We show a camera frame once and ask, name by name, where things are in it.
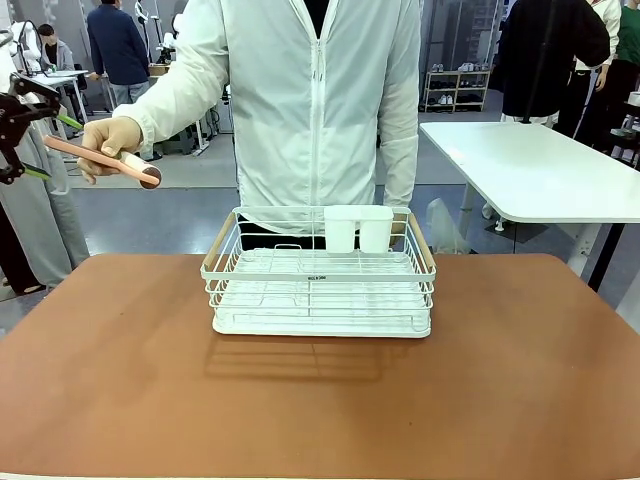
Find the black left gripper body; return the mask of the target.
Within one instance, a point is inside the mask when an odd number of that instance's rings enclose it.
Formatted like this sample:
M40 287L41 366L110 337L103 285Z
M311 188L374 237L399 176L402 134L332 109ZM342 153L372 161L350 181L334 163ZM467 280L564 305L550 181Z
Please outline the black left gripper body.
M0 150L16 147L26 126L18 119L25 113L25 106L14 96L0 93Z

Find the person's right forearm white sleeve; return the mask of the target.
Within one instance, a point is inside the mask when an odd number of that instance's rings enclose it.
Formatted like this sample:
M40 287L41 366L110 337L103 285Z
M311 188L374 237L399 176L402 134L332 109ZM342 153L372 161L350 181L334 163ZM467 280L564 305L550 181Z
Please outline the person's right forearm white sleeve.
M128 117L142 132L137 150L195 123L221 98L229 80L229 50L221 0L188 0L176 43L176 60L133 104L112 118Z

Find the person's left forearm white sleeve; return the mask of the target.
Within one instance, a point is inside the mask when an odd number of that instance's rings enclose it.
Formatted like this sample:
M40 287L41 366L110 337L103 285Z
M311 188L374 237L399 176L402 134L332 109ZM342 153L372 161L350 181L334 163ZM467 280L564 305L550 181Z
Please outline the person's left forearm white sleeve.
M417 171L417 101L384 97L378 115L378 134L386 173L383 204L406 208L413 196Z

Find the person's right hand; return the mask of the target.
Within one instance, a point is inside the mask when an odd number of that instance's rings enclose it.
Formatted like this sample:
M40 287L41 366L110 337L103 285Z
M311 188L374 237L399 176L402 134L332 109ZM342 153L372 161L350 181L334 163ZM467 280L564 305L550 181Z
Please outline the person's right hand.
M141 140L140 126L133 119L128 117L105 118L85 125L82 146L115 158L121 150L135 152L141 144ZM119 174L117 169L103 166L86 158L79 158L77 165L85 180L91 185L96 183L98 177Z

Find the person's left hand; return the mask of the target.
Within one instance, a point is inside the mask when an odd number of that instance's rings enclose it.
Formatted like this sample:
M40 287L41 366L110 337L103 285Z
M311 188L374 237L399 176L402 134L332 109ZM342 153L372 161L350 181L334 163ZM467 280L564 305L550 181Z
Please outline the person's left hand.
M403 239L408 223L408 215L404 213L395 213L390 233L389 246L394 247L400 240Z

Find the white background desk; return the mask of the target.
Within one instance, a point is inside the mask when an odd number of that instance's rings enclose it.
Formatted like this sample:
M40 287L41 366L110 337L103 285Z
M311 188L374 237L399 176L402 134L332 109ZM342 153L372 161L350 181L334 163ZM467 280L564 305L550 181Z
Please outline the white background desk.
M72 106L76 105L77 109L74 110L74 119L71 119L71 115L67 114L67 119L62 122L74 128L78 133L82 132L84 124L88 121L83 94L83 90L86 88L87 75L87 70L60 70L50 73L38 72L31 76L31 79L37 83L53 89L63 88L65 85L72 86L74 92L72 97L76 103L70 101L70 104Z

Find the seated person in grey hoodie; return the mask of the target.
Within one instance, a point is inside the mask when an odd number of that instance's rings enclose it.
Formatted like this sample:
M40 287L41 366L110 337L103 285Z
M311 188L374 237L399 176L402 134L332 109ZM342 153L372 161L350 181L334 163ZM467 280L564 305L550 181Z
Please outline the seated person in grey hoodie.
M69 46L60 40L50 24L41 24L37 32L42 40L46 61L57 71L75 69L73 54Z

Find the grey fabric cover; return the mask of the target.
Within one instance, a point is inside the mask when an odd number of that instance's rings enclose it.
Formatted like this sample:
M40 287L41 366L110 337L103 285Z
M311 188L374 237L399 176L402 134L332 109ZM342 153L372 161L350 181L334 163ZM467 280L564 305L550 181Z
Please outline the grey fabric cover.
M89 257L62 156L43 143L50 133L47 121L34 121L16 147L23 163L50 177L24 174L11 185L0 183L0 205L35 279L47 289L58 286Z

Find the man in dark blue jacket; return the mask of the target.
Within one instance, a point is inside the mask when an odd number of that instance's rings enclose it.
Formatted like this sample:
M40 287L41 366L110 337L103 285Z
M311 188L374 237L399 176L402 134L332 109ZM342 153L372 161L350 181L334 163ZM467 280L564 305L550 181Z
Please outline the man in dark blue jacket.
M116 105L133 104L149 89L149 60L133 19L121 10L120 0L100 0L87 15L87 32L94 71L99 81L107 75Z

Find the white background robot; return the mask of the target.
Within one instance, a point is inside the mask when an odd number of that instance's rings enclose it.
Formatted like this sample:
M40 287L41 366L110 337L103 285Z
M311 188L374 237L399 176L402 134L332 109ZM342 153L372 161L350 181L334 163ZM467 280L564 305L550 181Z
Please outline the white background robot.
M175 58L178 17L185 5L186 0L134 0L134 19L152 64L168 65Z

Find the person's white zip jacket torso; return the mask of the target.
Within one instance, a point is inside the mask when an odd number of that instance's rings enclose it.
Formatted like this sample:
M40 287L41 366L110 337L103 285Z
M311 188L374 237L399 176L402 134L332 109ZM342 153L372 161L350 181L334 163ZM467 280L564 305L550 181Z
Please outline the person's white zip jacket torso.
M371 203L382 99L418 103L419 0L221 4L242 203Z

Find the white plastic cutlery holder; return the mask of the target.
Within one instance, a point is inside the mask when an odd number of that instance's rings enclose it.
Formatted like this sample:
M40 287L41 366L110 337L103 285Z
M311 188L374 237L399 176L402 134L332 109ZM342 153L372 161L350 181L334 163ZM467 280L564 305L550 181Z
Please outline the white plastic cutlery holder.
M333 205L324 208L326 250L331 254L383 254L390 246L394 213L381 205Z

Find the wooden shoe rack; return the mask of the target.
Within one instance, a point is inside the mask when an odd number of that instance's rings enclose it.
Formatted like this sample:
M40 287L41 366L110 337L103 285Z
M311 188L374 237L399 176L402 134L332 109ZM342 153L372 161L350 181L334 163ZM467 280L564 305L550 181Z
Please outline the wooden shoe rack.
M423 110L449 113L483 111L489 76L488 70L428 72Z

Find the translucent plastic bag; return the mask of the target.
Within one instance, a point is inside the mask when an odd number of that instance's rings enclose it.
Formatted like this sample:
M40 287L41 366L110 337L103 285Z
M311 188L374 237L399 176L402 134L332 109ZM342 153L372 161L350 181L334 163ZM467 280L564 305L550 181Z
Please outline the translucent plastic bag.
M466 255L471 252L469 243L460 234L441 198L429 203L426 217L434 253Z

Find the white folding table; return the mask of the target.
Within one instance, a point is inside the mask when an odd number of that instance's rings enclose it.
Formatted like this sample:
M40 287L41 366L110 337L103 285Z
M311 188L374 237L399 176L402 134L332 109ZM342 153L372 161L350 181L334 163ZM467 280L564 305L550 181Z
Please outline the white folding table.
M459 232L481 196L504 220L573 227L581 274L604 224L640 223L640 172L540 124L431 122L424 135L466 181Z

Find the person in black coat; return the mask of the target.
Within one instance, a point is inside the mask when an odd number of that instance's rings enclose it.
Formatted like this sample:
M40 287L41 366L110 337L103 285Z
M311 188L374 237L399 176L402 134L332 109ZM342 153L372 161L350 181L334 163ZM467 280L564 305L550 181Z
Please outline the person in black coat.
M576 10L574 0L515 1L494 69L505 117L535 122L559 112L576 50Z

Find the person in white shirt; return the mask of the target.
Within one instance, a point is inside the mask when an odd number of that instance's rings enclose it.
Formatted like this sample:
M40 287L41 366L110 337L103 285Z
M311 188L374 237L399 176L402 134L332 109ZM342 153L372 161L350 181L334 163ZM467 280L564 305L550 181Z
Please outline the person in white shirt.
M574 67L555 129L573 138L591 91L591 75L600 70L596 90L605 83L619 43L620 0L574 0L578 15Z

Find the person in green sweater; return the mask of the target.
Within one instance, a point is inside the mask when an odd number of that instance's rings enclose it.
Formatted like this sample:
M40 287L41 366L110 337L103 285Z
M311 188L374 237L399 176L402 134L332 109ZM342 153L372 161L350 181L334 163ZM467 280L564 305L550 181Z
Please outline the person in green sweater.
M626 116L624 104L640 76L640 0L626 0L621 12L619 44L603 89L603 119L597 148L608 148L606 136Z

